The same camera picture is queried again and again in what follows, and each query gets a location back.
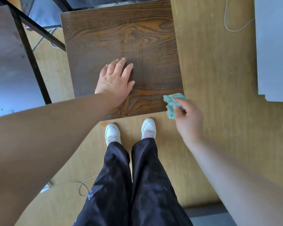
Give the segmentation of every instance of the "dark wooden board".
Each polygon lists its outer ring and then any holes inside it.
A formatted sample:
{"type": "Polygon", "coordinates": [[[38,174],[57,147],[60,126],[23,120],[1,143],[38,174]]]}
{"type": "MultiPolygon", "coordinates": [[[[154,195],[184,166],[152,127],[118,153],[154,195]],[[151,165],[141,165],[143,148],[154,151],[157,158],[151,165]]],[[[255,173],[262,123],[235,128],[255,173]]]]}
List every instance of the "dark wooden board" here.
{"type": "Polygon", "coordinates": [[[51,103],[19,18],[0,7],[0,116],[51,103]]]}
{"type": "Polygon", "coordinates": [[[162,95],[182,93],[170,0],[61,14],[76,97],[93,94],[101,69],[125,57],[132,92],[105,119],[165,111],[162,95]]]}

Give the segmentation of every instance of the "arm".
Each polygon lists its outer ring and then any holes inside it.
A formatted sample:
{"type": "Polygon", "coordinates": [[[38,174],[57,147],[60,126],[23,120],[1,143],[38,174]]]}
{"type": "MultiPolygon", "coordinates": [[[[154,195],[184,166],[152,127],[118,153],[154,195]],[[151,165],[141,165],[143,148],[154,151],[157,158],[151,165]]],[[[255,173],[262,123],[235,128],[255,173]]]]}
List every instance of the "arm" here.
{"type": "Polygon", "coordinates": [[[132,90],[133,64],[106,65],[95,94],[0,117],[0,225],[14,225],[104,115],[132,90]]]}
{"type": "Polygon", "coordinates": [[[185,144],[238,226],[283,225],[283,188],[257,175],[210,144],[203,115],[191,101],[176,101],[176,125],[185,144]]]}

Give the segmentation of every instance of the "left hand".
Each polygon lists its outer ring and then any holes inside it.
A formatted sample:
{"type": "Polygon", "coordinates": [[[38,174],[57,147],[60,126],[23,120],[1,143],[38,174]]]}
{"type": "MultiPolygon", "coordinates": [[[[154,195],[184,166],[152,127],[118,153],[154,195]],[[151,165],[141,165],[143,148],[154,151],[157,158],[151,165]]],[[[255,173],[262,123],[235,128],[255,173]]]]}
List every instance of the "left hand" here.
{"type": "Polygon", "coordinates": [[[117,59],[106,65],[101,73],[95,89],[95,94],[102,94],[109,101],[112,108],[119,106],[128,96],[135,81],[128,82],[133,64],[129,64],[123,71],[126,59],[117,59]]]}

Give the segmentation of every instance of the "stain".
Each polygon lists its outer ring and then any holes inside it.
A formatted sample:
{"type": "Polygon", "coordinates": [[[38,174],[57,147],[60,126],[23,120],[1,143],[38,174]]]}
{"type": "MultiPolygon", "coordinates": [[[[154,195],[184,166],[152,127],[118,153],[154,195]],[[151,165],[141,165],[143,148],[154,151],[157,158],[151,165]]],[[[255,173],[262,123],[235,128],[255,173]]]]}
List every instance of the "stain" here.
{"type": "Polygon", "coordinates": [[[17,40],[20,40],[20,36],[19,36],[18,32],[13,32],[13,34],[17,38],[17,40]]]}
{"type": "Polygon", "coordinates": [[[102,125],[103,127],[106,127],[106,126],[107,126],[107,124],[108,124],[108,122],[107,122],[107,121],[103,121],[103,122],[101,122],[101,125],[102,125]]]}

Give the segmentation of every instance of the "hand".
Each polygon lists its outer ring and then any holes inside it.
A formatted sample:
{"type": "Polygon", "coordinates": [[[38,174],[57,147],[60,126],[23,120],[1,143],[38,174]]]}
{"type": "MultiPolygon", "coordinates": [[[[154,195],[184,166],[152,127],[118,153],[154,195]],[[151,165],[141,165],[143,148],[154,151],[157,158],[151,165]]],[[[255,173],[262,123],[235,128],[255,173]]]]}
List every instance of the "hand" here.
{"type": "Polygon", "coordinates": [[[133,64],[129,64],[123,71],[126,59],[122,58],[120,61],[117,59],[106,65],[101,73],[100,78],[95,89],[95,94],[102,94],[105,100],[109,102],[111,108],[119,106],[128,96],[135,81],[128,79],[133,68],[133,64]]]}
{"type": "Polygon", "coordinates": [[[174,98],[186,111],[184,115],[178,106],[174,106],[176,127],[182,136],[185,144],[190,147],[191,144],[203,142],[203,114],[198,109],[196,103],[192,100],[181,100],[174,98]]]}

